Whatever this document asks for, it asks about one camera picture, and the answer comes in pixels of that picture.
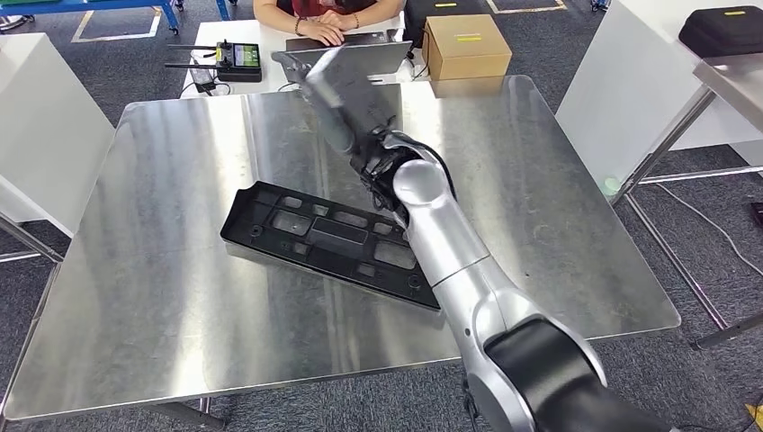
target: black case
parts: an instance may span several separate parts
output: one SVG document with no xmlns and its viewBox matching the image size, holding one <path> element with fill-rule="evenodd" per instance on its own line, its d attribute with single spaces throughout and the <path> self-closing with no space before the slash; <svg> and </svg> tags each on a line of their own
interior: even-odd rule
<svg viewBox="0 0 763 432">
<path fill-rule="evenodd" d="M 424 24 L 428 16 L 486 13 L 478 0 L 408 0 L 405 5 L 403 39 L 413 41 L 412 48 L 421 48 L 424 42 Z"/>
<path fill-rule="evenodd" d="M 694 11 L 678 39 L 702 59 L 763 52 L 763 11 L 755 6 Z"/>
</svg>

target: black plastic tray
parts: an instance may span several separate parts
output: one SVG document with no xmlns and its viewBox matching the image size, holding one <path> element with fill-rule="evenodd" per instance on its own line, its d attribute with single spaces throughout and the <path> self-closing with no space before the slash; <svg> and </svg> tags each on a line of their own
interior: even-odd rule
<svg viewBox="0 0 763 432">
<path fill-rule="evenodd" d="M 431 309 L 440 305 L 393 220 L 266 182 L 239 190 L 226 241 Z"/>
</svg>

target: metal table top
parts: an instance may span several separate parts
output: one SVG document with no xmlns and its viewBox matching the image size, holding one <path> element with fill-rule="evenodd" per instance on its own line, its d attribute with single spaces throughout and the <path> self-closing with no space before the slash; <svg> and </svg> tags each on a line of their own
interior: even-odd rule
<svg viewBox="0 0 763 432">
<path fill-rule="evenodd" d="M 763 54 L 706 58 L 694 75 L 763 132 Z"/>
<path fill-rule="evenodd" d="M 436 99 L 381 87 L 402 129 L 447 161 L 498 262 L 587 338 L 679 317 L 526 76 Z M 57 280 L 5 415 L 46 418 L 181 401 L 446 359 L 436 312 L 229 255 L 234 194 L 256 179 L 371 210 L 295 92 L 133 103 Z"/>
</svg>

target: cardboard box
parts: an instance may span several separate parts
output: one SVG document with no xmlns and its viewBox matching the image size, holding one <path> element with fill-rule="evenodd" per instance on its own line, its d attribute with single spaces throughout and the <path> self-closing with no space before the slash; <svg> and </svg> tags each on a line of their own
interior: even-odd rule
<svg viewBox="0 0 763 432">
<path fill-rule="evenodd" d="M 502 77 L 511 49 L 490 15 L 426 18 L 421 52 L 433 81 Z"/>
</svg>

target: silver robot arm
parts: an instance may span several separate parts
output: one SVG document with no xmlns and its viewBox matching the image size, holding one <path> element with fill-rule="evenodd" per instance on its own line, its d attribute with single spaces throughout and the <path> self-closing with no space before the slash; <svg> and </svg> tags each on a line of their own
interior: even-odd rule
<svg viewBox="0 0 763 432">
<path fill-rule="evenodd" d="M 341 53 L 331 50 L 312 69 L 295 66 L 296 79 L 328 144 L 406 230 L 461 351 L 468 390 L 493 429 L 672 430 L 609 391 L 590 344 L 508 278 L 464 216 L 444 161 L 393 130 L 389 107 Z"/>
</svg>

